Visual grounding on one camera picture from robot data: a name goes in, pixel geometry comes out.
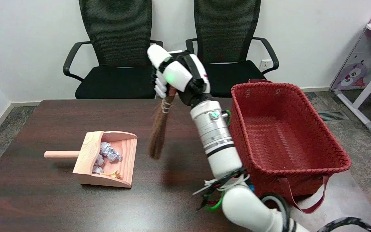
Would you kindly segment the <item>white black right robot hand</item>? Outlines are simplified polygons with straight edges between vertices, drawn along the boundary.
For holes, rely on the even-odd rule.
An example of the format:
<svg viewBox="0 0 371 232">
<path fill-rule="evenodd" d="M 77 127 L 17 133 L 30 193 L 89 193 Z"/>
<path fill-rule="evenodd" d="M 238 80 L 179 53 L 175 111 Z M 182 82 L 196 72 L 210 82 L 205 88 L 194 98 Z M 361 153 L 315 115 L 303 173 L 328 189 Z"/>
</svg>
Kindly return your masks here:
<svg viewBox="0 0 371 232">
<path fill-rule="evenodd" d="M 153 65 L 153 84 L 156 94 L 161 98 L 169 96 L 169 88 L 174 88 L 180 100 L 194 107 L 210 98 L 210 83 L 204 66 L 195 54 L 183 51 L 173 57 L 163 47 L 152 44 L 147 54 Z"/>
</svg>

